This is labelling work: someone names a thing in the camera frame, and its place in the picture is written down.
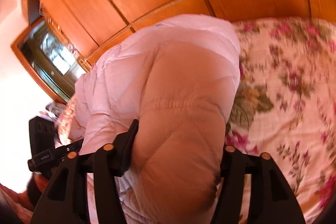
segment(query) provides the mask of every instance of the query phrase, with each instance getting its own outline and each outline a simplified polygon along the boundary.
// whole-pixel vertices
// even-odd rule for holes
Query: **floral fabric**
[[[226,144],[251,155],[270,153],[311,223],[336,184],[336,26],[298,18],[234,26],[241,83]],[[249,191],[247,179],[241,223]]]

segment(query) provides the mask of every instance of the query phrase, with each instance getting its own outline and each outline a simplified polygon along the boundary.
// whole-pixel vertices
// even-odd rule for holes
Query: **flower pattern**
[[[336,26],[285,18],[234,27],[241,83],[226,144],[250,155],[270,153],[299,204],[313,204],[302,207],[312,222],[336,187]],[[243,203],[241,224],[247,213]]]

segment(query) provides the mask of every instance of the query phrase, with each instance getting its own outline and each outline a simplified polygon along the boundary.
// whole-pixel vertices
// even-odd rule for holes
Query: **white wall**
[[[28,121],[51,102],[11,50],[26,27],[21,0],[0,0],[0,183],[18,193],[31,176]]]

